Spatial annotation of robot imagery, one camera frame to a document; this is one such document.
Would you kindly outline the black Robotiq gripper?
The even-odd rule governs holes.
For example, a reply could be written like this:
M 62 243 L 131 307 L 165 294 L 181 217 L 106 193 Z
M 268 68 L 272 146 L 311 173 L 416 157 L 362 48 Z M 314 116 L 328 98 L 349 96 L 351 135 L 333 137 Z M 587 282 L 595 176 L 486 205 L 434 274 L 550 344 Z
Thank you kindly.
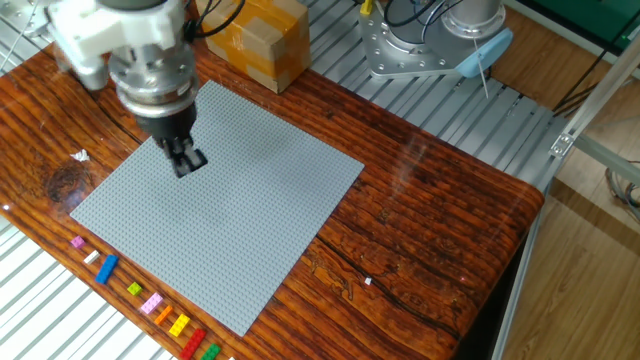
M 135 116 L 137 125 L 149 134 L 171 162 L 177 178 L 191 174 L 208 163 L 201 150 L 193 146 L 191 129 L 197 118 L 194 104 L 169 116 Z

